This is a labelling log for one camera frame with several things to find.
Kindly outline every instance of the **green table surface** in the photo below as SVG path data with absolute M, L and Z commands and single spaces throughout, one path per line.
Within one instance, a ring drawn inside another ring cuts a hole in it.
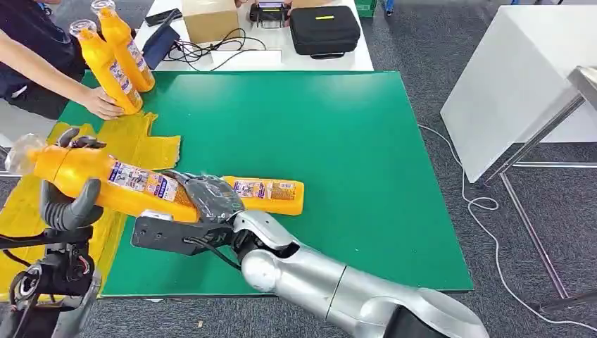
M 159 114 L 152 135 L 182 135 L 176 169 L 302 181 L 303 214 L 275 217 L 303 243 L 395 282 L 472 288 L 399 73 L 154 75 L 144 110 Z M 60 120 L 101 127 L 74 103 Z M 133 223 L 104 296 L 256 293 L 212 253 L 133 247 Z

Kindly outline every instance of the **yellow bottle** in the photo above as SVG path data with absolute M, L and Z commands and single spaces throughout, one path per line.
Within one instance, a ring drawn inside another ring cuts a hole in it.
M 303 212 L 305 185 L 302 182 L 234 176 L 222 179 L 241 197 L 247 209 L 283 215 L 300 215 Z
M 116 59 L 131 79 L 132 85 L 140 92 L 148 92 L 156 81 L 145 63 L 143 55 L 134 44 L 131 29 L 116 13 L 112 0 L 95 0 L 92 11 L 99 17 L 101 32 L 106 42 L 112 47 Z
M 98 36 L 95 23 L 77 20 L 70 25 L 70 33 L 79 39 L 83 58 L 103 90 L 116 100 L 125 114 L 138 112 L 143 100 L 122 71 L 108 44 Z
M 21 137 L 6 159 L 6 169 L 54 183 L 75 198 L 89 178 L 99 178 L 97 205 L 139 216 L 145 210 L 196 222 L 199 212 L 176 180 L 116 160 L 103 149 L 47 146 L 33 134 Z

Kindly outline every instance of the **black zipper case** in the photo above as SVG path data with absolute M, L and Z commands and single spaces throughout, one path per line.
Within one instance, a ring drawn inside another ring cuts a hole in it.
M 337 58 L 353 51 L 360 26 L 348 6 L 295 8 L 290 13 L 294 50 L 312 58 Z

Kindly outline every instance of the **yellow plastic bag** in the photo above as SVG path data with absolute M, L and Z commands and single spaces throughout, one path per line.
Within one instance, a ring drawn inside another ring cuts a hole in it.
M 106 121 L 97 138 L 107 143 L 106 150 L 123 162 L 148 170 L 173 168 L 178 161 L 180 136 L 148 136 L 151 124 L 157 117 L 153 113 L 140 113 Z M 66 123 L 56 123 L 48 136 L 48 143 L 56 142 L 69 127 Z M 79 136 L 81 135 L 96 136 L 91 125 L 81 126 Z M 11 237 L 32 236 L 47 227 L 39 216 L 40 184 L 40 179 L 32 175 L 21 178 L 0 211 L 0 234 Z M 94 223 L 89 253 L 95 261 L 96 269 L 101 272 L 102 286 L 106 283 L 116 255 L 126 217 L 122 213 L 106 209 L 102 217 Z M 44 247 L 30 246 L 11 249 L 11 252 L 33 263 L 43 256 Z M 0 301 L 8 300 L 10 283 L 24 268 L 23 265 L 0 254 Z

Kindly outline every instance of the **person's hand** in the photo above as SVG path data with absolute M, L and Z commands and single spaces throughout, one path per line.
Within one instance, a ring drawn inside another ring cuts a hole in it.
M 114 120 L 125 112 L 116 106 L 116 100 L 109 97 L 101 87 L 89 88 L 80 103 L 102 120 Z

